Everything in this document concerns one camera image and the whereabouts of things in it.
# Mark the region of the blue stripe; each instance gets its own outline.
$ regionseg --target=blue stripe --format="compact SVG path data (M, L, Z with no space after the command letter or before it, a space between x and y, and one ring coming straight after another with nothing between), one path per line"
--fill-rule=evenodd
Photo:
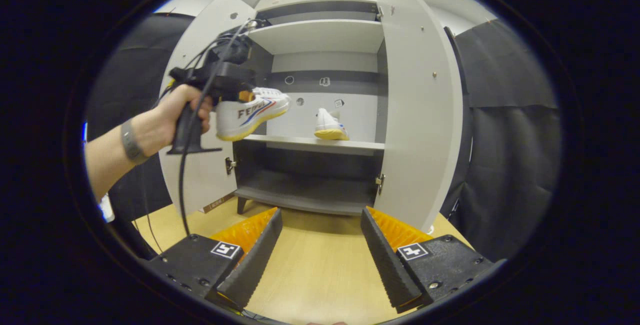
M268 101L268 103L267 103L265 106L263 106L263 107L259 108L258 110L254 111L254 112L251 114L251 116L249 116L249 118L247 118L247 120L246 120L245 122L243 122L242 124L240 124L240 126L243 126L244 124L247 124L248 122L251 122L251 119L253 119L253 118L254 118L254 116L256 116L256 114L260 113L260 111L261 111L261 110L263 110L264 108L266 108L267 106L270 106L270 104L272 104L272 102L273 102L273 101L271 101L271 100L269 100L269 99L265 99L265 100L266 100L266 101Z

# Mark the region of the shoelace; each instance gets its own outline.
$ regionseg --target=shoelace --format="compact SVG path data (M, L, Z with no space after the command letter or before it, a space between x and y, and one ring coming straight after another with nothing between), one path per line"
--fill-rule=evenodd
M275 88L268 87L256 87L253 89L253 93L256 95L268 96L268 95L280 95L281 91L276 90Z

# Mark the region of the open cabinet door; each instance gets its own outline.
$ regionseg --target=open cabinet door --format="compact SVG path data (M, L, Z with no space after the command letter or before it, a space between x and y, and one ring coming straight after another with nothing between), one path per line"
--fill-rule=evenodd
M191 22L176 45L165 74L176 66L184 67L203 47L214 40L222 31L228 31L242 25L247 19L254 18L256 10L242 0L213 0ZM166 75L162 79L160 92L171 82ZM236 175L233 170L227 174L226 158L233 159L233 143L216 137L216 114L211 113L211 128L202 135L203 148L222 148L217 152L189 154L184 168L184 208L187 214L215 202L236 189ZM178 176L180 155L169 155L171 147L165 147L158 153L164 182L176 209L179 211Z
M449 189L462 134L460 73L423 0L377 0L388 63L388 118L375 209L428 232Z

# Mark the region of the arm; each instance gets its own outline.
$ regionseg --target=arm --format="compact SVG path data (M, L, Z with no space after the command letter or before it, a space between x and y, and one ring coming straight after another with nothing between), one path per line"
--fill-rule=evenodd
M145 156L150 157L160 149L171 145L176 133L176 122L187 102L195 110L201 91L188 85L180 85L155 108L133 117L131 127L135 142ZM206 97L198 111L202 133L210 129L210 112L213 102ZM89 141L84 148L89 183L96 201L114 186L123 175L135 167L126 155L118 125L104 135Z

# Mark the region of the cabinet leg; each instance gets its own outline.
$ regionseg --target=cabinet leg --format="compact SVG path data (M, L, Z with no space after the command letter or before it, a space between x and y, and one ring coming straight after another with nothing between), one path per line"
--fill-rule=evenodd
M237 213L242 215L245 212L245 204L247 203L247 199L244 197L238 196L238 211Z

